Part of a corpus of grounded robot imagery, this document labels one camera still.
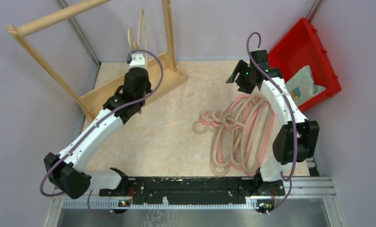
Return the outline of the beige plastic hanger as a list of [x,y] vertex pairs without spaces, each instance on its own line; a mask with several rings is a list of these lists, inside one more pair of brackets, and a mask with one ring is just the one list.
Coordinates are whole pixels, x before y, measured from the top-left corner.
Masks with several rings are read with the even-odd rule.
[[137,29],[137,37],[134,40],[132,35],[132,29],[129,28],[127,32],[128,44],[130,47],[130,52],[128,53],[142,53],[146,58],[146,62],[148,63],[148,54],[143,52],[142,50],[147,50],[147,31],[146,31],[146,19],[145,19],[145,12],[144,9],[140,11],[140,18],[139,24]]

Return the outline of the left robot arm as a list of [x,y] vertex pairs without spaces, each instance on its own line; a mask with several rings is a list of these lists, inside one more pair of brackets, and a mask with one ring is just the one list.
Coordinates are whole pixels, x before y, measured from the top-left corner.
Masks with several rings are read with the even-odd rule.
[[141,112],[150,88],[148,71],[140,67],[130,68],[125,74],[124,84],[105,102],[86,130],[59,154],[46,155],[44,165],[49,181],[72,199],[101,189],[112,190],[118,196],[125,195],[129,183],[122,179],[122,171],[116,168],[87,171],[85,166],[109,136]]

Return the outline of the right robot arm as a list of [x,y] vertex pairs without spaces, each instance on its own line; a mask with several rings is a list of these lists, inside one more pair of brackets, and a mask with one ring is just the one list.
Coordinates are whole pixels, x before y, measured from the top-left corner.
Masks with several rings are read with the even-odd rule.
[[255,172],[254,190],[259,195],[284,195],[284,181],[294,176],[298,163],[314,155],[319,124],[299,110],[281,71],[270,67],[266,50],[251,51],[249,57],[249,63],[238,61],[226,82],[237,83],[246,94],[259,88],[271,105],[280,130],[272,144],[272,157]]

